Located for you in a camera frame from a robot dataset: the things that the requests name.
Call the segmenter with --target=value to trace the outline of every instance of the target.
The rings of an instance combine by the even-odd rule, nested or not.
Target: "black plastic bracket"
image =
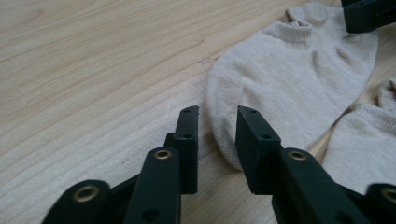
[[[280,142],[259,111],[238,107],[235,146],[247,184],[273,195],[278,223],[396,223],[395,186],[375,184],[360,195],[337,185],[308,152]]]
[[[396,22],[395,0],[342,0],[346,29],[366,33]]]
[[[43,224],[180,222],[180,194],[197,192],[198,106],[183,109],[175,133],[151,150],[136,175],[113,189],[85,180],[68,189]]]

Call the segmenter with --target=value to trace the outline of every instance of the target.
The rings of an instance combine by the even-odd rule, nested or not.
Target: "white sock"
[[[381,86],[378,104],[356,105],[340,119],[323,161],[335,182],[359,193],[396,185],[396,77]]]
[[[347,33],[343,9],[309,3],[221,56],[208,75],[206,108],[226,160],[234,147],[238,105],[257,109],[283,147],[307,150],[364,89],[377,34]]]

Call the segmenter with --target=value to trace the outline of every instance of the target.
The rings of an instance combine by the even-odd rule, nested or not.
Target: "wood grain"
[[[182,222],[269,222],[269,198],[251,195],[217,149],[205,78],[225,50],[304,2],[0,0],[0,222],[39,223],[78,181],[139,173],[189,105],[203,112],[200,193],[183,196]],[[360,101],[394,75],[396,26],[379,34]]]

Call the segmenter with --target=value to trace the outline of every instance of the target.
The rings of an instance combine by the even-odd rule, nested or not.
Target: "screw hole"
[[[340,223],[346,223],[346,224],[353,223],[352,217],[350,217],[348,214],[343,212],[337,212],[334,218]]]
[[[289,157],[291,157],[292,159],[295,159],[297,161],[305,161],[306,160],[306,156],[298,151],[291,151],[289,152]]]
[[[381,190],[382,195],[389,201],[396,203],[396,189],[383,188]]]
[[[146,222],[153,222],[160,216],[156,209],[149,209],[143,212],[142,219]]]
[[[96,187],[95,185],[87,185],[77,190],[76,193],[73,195],[73,199],[78,203],[85,203],[96,197],[98,193],[98,187]]]
[[[165,160],[172,156],[172,152],[168,150],[161,150],[154,154],[154,157],[158,160]]]

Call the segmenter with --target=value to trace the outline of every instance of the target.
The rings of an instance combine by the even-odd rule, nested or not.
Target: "sock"
[[[396,185],[396,77],[381,85],[379,107],[360,104],[335,126],[323,167],[361,194],[374,183]]]
[[[308,3],[221,56],[209,72],[206,108],[228,163],[239,105],[260,111],[283,147],[307,150],[350,106],[373,71],[376,32],[352,35],[343,9]]]

